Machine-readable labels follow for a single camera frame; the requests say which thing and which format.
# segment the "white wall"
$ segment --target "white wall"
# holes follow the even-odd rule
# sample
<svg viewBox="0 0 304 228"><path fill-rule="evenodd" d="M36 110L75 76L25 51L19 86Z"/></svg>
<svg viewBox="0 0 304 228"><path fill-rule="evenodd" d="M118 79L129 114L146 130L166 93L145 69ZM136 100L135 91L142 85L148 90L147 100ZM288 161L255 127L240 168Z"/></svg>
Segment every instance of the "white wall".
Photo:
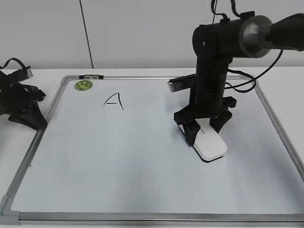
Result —
<svg viewBox="0 0 304 228"><path fill-rule="evenodd" d="M77 0L0 0L0 31L0 66L11 57L33 68L91 66Z"/></svg>
<svg viewBox="0 0 304 228"><path fill-rule="evenodd" d="M210 2L82 0L95 68L195 67L191 37L199 24L212 22ZM304 0L236 2L238 12L255 10L273 22L304 12ZM78 0L0 3L0 66L18 57L33 68L91 67ZM232 16L230 0L218 0L217 11ZM277 53L235 59L232 66L268 66ZM304 66L304 53L286 51L278 66Z"/></svg>

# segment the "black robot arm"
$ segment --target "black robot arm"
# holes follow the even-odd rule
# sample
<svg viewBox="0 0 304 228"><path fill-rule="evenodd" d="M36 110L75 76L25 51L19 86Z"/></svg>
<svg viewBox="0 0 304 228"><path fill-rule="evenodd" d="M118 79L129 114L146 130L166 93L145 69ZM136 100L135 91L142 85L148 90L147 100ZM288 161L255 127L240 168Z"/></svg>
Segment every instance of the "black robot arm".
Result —
<svg viewBox="0 0 304 228"><path fill-rule="evenodd" d="M253 11L237 14L237 20L218 15L223 16L220 23L200 25L193 33L196 73L168 82L172 92L190 88L189 105L174 114L177 125L183 125L189 145L194 144L200 130L195 119L210 118L210 125L219 132L232 117L228 109L234 108L237 101L223 94L234 57L260 58L271 49L304 50L304 14L275 24L265 16L255 16Z"/></svg>

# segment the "white eraser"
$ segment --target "white eraser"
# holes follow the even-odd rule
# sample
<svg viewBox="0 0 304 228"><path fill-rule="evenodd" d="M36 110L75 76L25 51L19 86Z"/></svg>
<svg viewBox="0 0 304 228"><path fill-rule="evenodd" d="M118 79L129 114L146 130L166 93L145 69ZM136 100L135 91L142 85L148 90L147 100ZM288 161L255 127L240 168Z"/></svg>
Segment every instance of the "white eraser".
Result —
<svg viewBox="0 0 304 228"><path fill-rule="evenodd" d="M227 145L219 134L210 126L210 119L197 119L200 130L193 147L206 162L220 158L227 152Z"/></svg>

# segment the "white table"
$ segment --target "white table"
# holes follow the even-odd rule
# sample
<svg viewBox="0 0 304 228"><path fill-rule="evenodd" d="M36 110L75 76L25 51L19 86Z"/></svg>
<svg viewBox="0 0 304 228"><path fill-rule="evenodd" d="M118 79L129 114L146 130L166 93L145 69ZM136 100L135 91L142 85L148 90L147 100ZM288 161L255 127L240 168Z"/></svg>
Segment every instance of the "white table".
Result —
<svg viewBox="0 0 304 228"><path fill-rule="evenodd" d="M263 67L245 67L240 70L253 75L264 70ZM260 85L267 96L272 108L280 119L285 131L289 135L294 147L301 158L304 158L304 133L301 129L304 114L301 107L301 87L304 78L304 67L275 67L261 78ZM34 77L25 84L35 85L42 89L47 97L39 103L43 114L46 113L62 77L65 75L102 74L107 76L183 76L192 74L195 69L55 69L33 70ZM7 120L7 116L0 116L0 196L3 196L10 185L24 154L33 139L35 131Z"/></svg>

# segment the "round sticker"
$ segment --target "round sticker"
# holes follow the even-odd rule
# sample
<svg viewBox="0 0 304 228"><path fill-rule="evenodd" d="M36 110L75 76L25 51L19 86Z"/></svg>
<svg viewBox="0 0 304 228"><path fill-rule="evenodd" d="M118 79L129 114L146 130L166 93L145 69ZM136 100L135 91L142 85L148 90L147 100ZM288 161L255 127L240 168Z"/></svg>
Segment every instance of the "round sticker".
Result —
<svg viewBox="0 0 304 228"><path fill-rule="evenodd" d="M75 88L75 90L78 90L78 91L85 91L85 90L92 88L92 86L93 86L92 81L82 80L82 81L77 82L74 85L74 88Z"/></svg>

